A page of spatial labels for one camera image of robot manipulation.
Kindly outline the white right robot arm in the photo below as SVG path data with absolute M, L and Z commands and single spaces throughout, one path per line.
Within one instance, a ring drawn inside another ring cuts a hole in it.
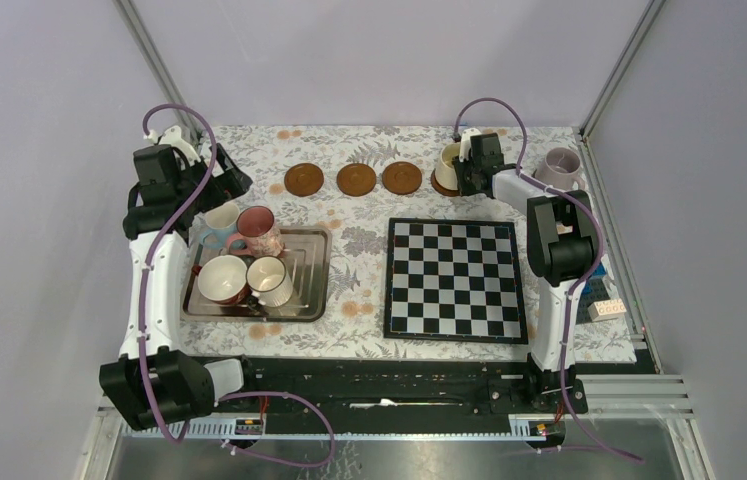
M 575 381 L 575 314 L 584 283 L 603 256 L 603 240 L 582 190 L 563 192 L 504 162 L 499 137 L 470 128 L 454 135 L 452 159 L 462 196 L 484 194 L 526 216 L 527 260 L 539 279 L 539 320 L 527 356 L 522 396 L 546 412 Z

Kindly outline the cream yellow mug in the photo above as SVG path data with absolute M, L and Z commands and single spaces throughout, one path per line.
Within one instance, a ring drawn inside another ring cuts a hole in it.
M 435 164 L 434 178 L 438 185 L 446 190 L 458 190 L 458 176 L 455 170 L 455 161 L 459 159 L 460 144 L 451 143 L 446 145 L 440 152 Z

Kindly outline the lavender mug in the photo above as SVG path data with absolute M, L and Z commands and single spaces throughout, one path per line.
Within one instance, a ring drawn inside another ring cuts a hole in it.
M 534 178 L 560 191 L 587 189 L 579 155 L 571 149 L 554 148 L 538 163 Z

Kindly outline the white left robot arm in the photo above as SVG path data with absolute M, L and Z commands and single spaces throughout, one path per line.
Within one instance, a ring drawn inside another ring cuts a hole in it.
M 210 415 L 221 398 L 237 411 L 258 401 L 259 385 L 240 360 L 202 364 L 181 350 L 182 284 L 194 217 L 242 196 L 252 184 L 223 148 L 205 188 L 209 159 L 190 161 L 176 147 L 137 150 L 123 229 L 129 241 L 132 287 L 126 335 L 116 361 L 101 366 L 104 394 L 134 430 Z

